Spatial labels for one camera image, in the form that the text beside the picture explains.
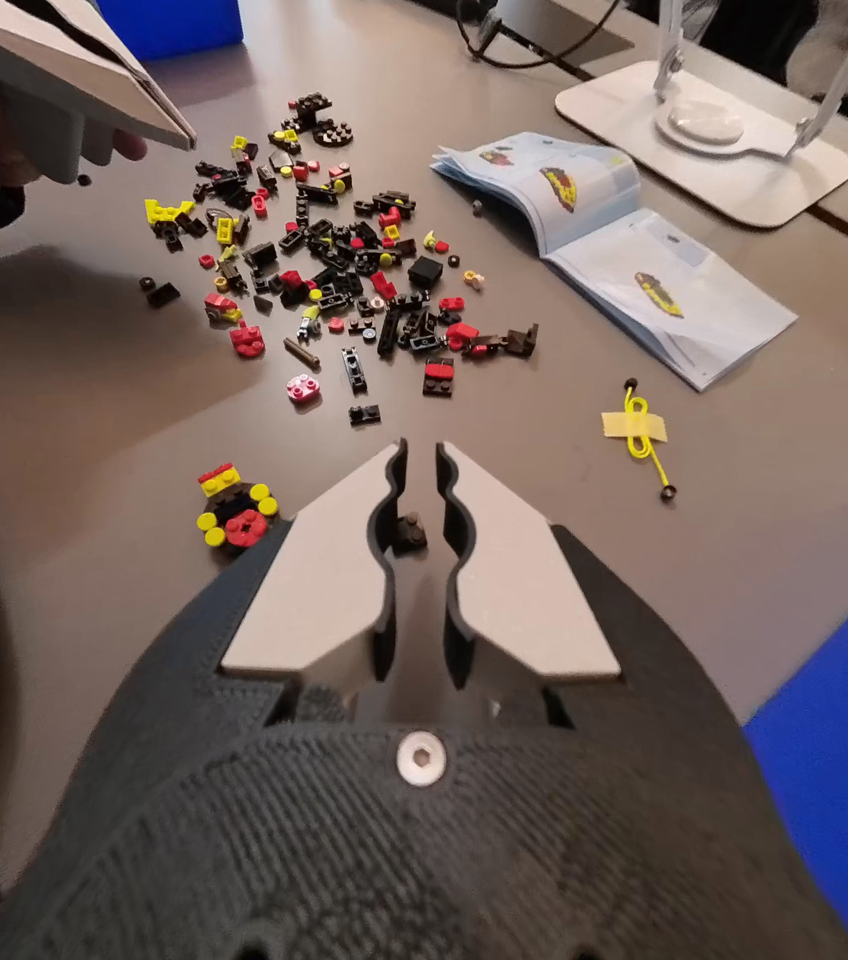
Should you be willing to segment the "partly built lego model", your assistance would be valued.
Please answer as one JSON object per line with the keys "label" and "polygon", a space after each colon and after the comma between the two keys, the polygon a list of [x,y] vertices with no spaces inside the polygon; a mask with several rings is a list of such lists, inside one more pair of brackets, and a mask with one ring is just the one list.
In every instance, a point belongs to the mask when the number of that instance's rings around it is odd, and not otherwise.
{"label": "partly built lego model", "polygon": [[206,503],[196,519],[204,543],[233,555],[258,544],[279,519],[269,486],[245,482],[231,462],[198,477]]}

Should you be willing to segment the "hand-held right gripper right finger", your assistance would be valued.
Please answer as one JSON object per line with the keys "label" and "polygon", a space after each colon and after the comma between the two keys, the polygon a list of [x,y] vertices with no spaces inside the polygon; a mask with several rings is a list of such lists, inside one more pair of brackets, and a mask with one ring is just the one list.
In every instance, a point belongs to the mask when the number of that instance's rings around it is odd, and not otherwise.
{"label": "hand-held right gripper right finger", "polygon": [[449,441],[435,447],[454,554],[443,656],[453,688],[610,689],[622,666],[548,519]]}

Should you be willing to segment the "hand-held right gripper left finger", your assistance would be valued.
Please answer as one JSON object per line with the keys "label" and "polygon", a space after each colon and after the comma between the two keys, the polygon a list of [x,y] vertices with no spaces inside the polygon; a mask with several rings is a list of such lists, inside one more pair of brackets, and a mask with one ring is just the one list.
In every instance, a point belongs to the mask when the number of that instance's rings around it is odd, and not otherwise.
{"label": "hand-held right gripper left finger", "polygon": [[343,700],[387,678],[396,585],[385,553],[406,466],[400,438],[298,512],[222,657],[225,675],[323,687]]}

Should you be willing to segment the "white display stand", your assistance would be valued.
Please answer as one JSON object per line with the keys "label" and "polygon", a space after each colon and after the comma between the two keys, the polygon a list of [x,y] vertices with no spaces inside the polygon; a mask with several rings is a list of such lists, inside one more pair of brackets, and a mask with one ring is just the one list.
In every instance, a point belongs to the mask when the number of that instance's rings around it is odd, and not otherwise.
{"label": "white display stand", "polygon": [[848,52],[815,112],[791,124],[684,65],[683,2],[659,4],[658,55],[557,94],[556,112],[730,219],[775,229],[848,182],[822,138],[848,91]]}

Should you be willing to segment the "lego instruction booklet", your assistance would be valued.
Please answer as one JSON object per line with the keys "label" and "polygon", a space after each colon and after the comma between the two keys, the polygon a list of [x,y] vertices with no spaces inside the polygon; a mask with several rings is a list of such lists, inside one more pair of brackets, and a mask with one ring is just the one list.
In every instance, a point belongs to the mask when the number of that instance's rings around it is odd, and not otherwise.
{"label": "lego instruction booklet", "polygon": [[431,168],[522,211],[540,258],[688,386],[703,392],[797,320],[642,205],[624,151],[522,131]]}

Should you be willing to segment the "black rectangular studded plate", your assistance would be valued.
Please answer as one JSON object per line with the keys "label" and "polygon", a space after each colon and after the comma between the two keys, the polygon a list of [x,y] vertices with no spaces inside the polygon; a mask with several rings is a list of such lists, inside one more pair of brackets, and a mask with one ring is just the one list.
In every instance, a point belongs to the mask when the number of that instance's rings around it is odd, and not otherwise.
{"label": "black rectangular studded plate", "polygon": [[305,94],[287,102],[288,108],[293,111],[292,126],[298,133],[313,130],[322,122],[322,112],[328,110],[333,102],[320,92]]}

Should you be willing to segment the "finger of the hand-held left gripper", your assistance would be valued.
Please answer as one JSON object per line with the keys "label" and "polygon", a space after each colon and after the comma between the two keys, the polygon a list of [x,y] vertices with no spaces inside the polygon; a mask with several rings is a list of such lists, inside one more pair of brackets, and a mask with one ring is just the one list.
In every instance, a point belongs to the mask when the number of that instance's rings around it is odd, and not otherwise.
{"label": "finger of the hand-held left gripper", "polygon": [[66,24],[66,2],[0,1],[0,82],[60,109],[182,151],[196,146],[124,71],[86,51]]}
{"label": "finger of the hand-held left gripper", "polygon": [[174,126],[186,125],[183,115],[119,39],[94,2],[67,1],[66,24],[76,42],[111,66],[121,68],[168,121]]}

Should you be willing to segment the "pile of lego pieces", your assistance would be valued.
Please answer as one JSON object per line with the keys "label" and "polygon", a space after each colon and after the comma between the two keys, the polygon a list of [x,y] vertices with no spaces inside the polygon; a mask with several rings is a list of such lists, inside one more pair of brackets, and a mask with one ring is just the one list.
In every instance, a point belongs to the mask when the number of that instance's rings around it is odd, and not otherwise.
{"label": "pile of lego pieces", "polygon": [[[195,164],[198,182],[189,199],[143,201],[147,226],[169,253],[183,252],[186,238],[214,242],[215,251],[198,257],[213,283],[203,310],[211,328],[227,334],[232,352],[229,331],[240,319],[260,328],[240,303],[250,297],[255,316],[268,317],[277,306],[299,308],[289,338],[313,354],[312,341],[347,334],[381,358],[395,352],[421,357],[424,396],[453,393],[457,356],[475,362],[513,356],[504,351],[507,331],[482,334],[465,322],[462,296],[433,296],[444,271],[457,269],[460,260],[432,232],[418,250],[409,231],[416,202],[407,192],[355,198],[351,222],[325,215],[349,202],[353,168],[345,160],[304,157],[311,130],[298,133],[289,111],[267,135],[273,151],[264,162],[260,145],[237,134],[230,166]],[[236,356],[257,361],[264,354]]]}

